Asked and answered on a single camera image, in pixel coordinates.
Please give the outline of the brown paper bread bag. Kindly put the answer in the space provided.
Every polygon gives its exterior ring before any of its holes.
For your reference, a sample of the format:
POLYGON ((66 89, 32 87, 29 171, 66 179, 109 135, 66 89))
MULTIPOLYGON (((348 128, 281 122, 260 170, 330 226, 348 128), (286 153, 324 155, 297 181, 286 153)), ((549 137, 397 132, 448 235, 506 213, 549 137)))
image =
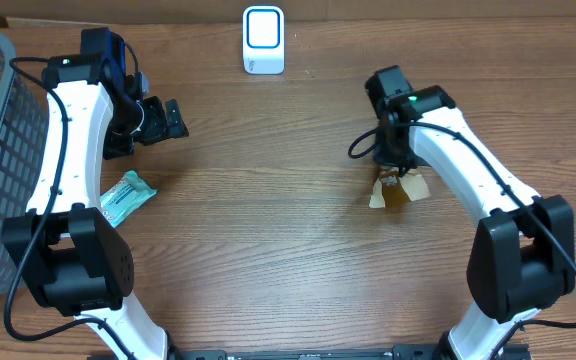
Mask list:
POLYGON ((400 176, 396 168, 382 168, 373 185, 369 207, 398 208, 429 196, 428 185, 419 171, 410 170, 400 176))

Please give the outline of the mint wet wipes pack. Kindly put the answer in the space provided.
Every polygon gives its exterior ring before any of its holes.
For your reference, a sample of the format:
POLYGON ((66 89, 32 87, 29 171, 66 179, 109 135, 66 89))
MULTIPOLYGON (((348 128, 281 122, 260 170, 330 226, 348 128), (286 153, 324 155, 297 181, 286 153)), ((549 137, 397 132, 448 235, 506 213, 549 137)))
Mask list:
POLYGON ((101 196, 102 214, 116 228, 156 194, 156 189, 150 187, 134 170, 130 170, 101 196))

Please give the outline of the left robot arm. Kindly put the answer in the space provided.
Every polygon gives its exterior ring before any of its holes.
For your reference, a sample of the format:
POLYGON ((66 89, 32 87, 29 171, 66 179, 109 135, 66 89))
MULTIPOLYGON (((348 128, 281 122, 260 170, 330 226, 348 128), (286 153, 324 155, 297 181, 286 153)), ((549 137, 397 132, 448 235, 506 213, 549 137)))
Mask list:
POLYGON ((68 327, 89 326, 116 359, 177 359, 171 335, 134 293, 131 250, 104 217, 104 161, 136 145, 184 138, 178 103, 150 96, 145 75, 106 27, 85 29, 74 55, 44 61, 38 84, 48 97, 49 125, 39 178, 25 213, 3 223, 2 241, 16 265, 13 282, 68 327))

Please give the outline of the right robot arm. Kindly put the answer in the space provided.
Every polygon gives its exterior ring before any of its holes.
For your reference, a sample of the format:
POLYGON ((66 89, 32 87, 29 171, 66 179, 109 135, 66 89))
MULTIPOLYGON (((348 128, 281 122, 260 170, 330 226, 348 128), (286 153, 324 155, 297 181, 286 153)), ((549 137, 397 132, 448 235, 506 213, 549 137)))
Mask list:
POLYGON ((507 336, 571 293, 574 215, 559 195, 542 197, 477 138, 439 86, 412 87, 399 66, 375 72, 365 90, 378 118, 374 161, 406 178, 429 166, 476 227, 466 270, 473 302, 436 345, 398 345, 399 359, 527 359, 507 336))

